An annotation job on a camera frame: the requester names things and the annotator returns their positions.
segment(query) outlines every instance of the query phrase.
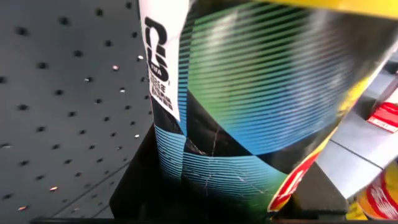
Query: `yellow lid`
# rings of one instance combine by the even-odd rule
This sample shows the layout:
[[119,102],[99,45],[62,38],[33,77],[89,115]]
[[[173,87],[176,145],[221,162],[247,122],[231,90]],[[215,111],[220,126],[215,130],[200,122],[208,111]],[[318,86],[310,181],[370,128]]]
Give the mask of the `yellow lid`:
[[265,0],[398,19],[398,0]]

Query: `red packaging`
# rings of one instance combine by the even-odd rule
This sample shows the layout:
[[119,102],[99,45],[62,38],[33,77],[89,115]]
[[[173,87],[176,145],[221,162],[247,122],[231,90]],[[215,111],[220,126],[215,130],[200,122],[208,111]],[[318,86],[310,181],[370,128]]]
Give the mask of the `red packaging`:
[[389,132],[398,131],[398,88],[382,102],[370,116],[368,121]]

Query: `black logo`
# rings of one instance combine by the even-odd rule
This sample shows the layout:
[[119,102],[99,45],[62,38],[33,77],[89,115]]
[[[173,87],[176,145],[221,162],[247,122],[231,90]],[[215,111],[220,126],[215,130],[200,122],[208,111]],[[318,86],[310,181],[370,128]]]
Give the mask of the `black logo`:
[[[158,22],[153,21],[152,19],[146,17],[145,18],[145,25],[147,26],[145,29],[145,37],[147,39],[147,59],[148,59],[148,64],[149,68],[152,71],[152,73],[162,80],[163,82],[166,82],[169,80],[169,74],[167,73],[167,65],[164,59],[166,59],[166,52],[163,47],[163,45],[167,41],[167,32],[166,29],[162,24],[159,24]],[[150,45],[150,29],[154,28],[157,32],[157,35],[159,36],[159,41],[156,46],[156,61],[158,62],[159,66],[155,65],[152,63],[152,46]]]

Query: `blue striped design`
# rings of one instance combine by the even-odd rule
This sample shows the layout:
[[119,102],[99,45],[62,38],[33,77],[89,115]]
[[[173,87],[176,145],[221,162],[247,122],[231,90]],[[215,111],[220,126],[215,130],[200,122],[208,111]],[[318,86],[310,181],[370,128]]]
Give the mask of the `blue striped design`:
[[256,156],[209,157],[184,152],[183,175],[203,190],[240,200],[269,202],[286,174]]
[[186,137],[170,133],[155,125],[155,135],[162,170],[171,178],[180,180]]
[[182,133],[187,135],[187,92],[188,72],[178,73],[178,110],[180,112],[180,125]]

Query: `pegboard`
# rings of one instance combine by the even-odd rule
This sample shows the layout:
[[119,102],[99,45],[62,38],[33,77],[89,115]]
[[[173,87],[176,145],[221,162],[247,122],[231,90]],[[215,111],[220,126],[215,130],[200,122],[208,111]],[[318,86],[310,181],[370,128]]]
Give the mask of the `pegboard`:
[[99,215],[153,121],[137,2],[0,0],[0,31],[1,220]]

